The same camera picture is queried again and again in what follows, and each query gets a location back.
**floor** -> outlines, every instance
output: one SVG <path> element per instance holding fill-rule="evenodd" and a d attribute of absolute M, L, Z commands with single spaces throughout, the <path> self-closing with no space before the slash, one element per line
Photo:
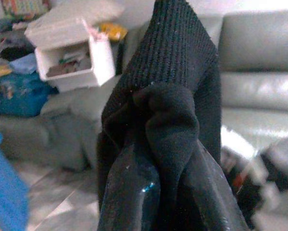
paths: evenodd
<path fill-rule="evenodd" d="M 98 226 L 96 173 L 80 173 L 12 162 L 30 186 L 26 231 L 95 231 Z"/>
<path fill-rule="evenodd" d="M 26 231 L 96 231 L 98 201 L 96 172 L 80 173 L 13 161 L 20 177 L 30 186 L 30 219 Z M 288 231 L 288 193 L 272 211 L 258 211 L 258 231 Z"/>

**black cloth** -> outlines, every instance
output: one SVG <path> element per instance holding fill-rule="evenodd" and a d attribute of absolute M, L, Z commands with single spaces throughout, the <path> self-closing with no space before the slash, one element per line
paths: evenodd
<path fill-rule="evenodd" d="M 198 201 L 192 195 L 195 188 L 202 185 L 192 185 L 196 173 L 191 172 L 198 163 L 209 168 L 205 163 L 210 154 L 204 151 L 203 144 L 215 160 L 208 158 L 213 162 L 211 169 L 220 172 L 218 178 L 222 174 L 217 164 L 220 161 L 220 105 L 217 51 L 209 35 L 185 0 L 157 0 L 144 39 L 102 114 L 103 130 L 98 141 L 100 206 L 107 200 L 103 200 L 106 182 L 110 184 L 109 178 L 115 177 L 113 174 L 109 177 L 113 163 L 126 152 L 134 135 L 129 131 L 143 130 L 135 143 L 148 144 L 147 156 L 157 167 L 161 183 L 155 229 L 204 230 L 199 229 L 203 226 L 199 222 L 203 210 L 198 212 Z M 205 180 L 208 184 L 215 179 L 207 176 L 201 182 Z M 209 194 L 209 190 L 215 190 L 213 187 L 217 188 L 211 185 L 207 191 L 198 192 Z M 228 185 L 223 192 L 234 201 Z M 245 227 L 238 206 L 235 202 L 228 206 L 231 205 L 237 211 L 233 218 L 241 221 L 240 227 Z M 194 219 L 186 222 L 186 216 Z"/>

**white box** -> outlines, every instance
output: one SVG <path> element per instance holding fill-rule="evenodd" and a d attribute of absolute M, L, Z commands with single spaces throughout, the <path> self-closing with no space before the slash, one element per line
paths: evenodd
<path fill-rule="evenodd" d="M 60 92 L 75 88 L 101 86 L 115 76 L 115 66 L 110 42 L 95 40 L 87 31 L 83 19 L 59 22 L 43 29 L 28 30 L 25 35 L 37 46 L 35 55 L 42 81 L 49 82 Z M 91 68 L 64 75 L 47 77 L 50 67 L 59 64 L 64 54 L 86 47 L 89 50 Z"/>

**clothing pile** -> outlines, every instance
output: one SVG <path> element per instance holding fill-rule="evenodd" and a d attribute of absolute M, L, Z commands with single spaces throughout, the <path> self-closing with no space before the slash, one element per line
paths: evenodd
<path fill-rule="evenodd" d="M 34 49 L 23 31 L 0 34 L 0 114 L 37 116 L 55 92 L 39 80 Z"/>

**blue cloth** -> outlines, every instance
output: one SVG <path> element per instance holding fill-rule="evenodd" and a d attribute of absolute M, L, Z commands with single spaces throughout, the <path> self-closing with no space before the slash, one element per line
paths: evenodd
<path fill-rule="evenodd" d="M 9 63 L 13 72 L 23 75 L 32 74 L 37 70 L 37 61 L 34 53 L 28 54 L 22 58 Z"/>
<path fill-rule="evenodd" d="M 11 73 L 0 77 L 0 114 L 34 117 L 48 101 L 50 94 L 57 93 L 49 84 L 42 82 L 34 72 L 30 75 Z"/>
<path fill-rule="evenodd" d="M 28 220 L 28 188 L 0 151 L 0 229 L 24 231 Z"/>

